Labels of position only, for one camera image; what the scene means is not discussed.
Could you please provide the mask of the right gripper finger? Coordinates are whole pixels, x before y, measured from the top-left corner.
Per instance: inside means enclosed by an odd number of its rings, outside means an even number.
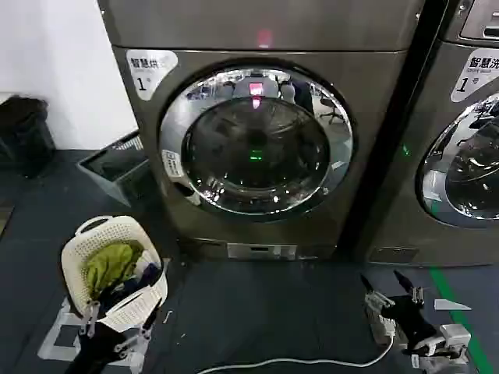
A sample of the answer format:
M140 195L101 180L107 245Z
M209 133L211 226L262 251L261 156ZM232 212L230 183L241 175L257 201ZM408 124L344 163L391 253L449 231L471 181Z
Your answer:
M360 279L366 289L366 294L364 297L365 303L377 314L381 314L384 308L391 307L391 299L376 291L368 279L361 274Z
M403 275L397 270L394 271L394 275L399 284L402 286L402 288L406 291L406 293L410 297L411 301L415 305L417 305L420 309L424 307L425 301L423 295L423 288L414 286L410 279L408 279L405 275Z

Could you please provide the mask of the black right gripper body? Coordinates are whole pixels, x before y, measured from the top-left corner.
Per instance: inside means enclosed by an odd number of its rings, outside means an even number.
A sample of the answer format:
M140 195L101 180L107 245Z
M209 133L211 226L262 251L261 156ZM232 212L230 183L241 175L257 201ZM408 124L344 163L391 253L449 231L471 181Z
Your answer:
M437 331L421 315L423 304L409 295L394 296L393 305L383 307L383 317L393 319L407 338L407 348L413 350L421 341L434 337Z

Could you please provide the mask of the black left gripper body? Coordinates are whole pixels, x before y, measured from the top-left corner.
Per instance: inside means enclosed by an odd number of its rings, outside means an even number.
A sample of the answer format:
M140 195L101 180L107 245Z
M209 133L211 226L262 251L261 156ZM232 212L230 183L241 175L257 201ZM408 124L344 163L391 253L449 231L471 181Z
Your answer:
M65 374L102 373L107 364L126 357L130 342L103 323L86 323L78 333L80 352L69 364Z

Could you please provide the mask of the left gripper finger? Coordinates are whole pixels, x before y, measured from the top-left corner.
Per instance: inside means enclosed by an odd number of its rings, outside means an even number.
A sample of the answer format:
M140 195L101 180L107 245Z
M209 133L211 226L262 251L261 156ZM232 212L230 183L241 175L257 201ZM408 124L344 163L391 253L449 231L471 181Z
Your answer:
M150 315L147 317L147 319L145 320L145 322L141 326L140 334L141 334L142 338L145 340L150 340L151 330L152 330L152 327L156 321L157 313L158 313L158 310L160 307L161 307L161 299L158 300L157 304L152 309Z
M87 303L87 306L84 310L82 322L80 324L80 336L95 335L95 325L97 323L100 307L101 303L99 301L89 301Z

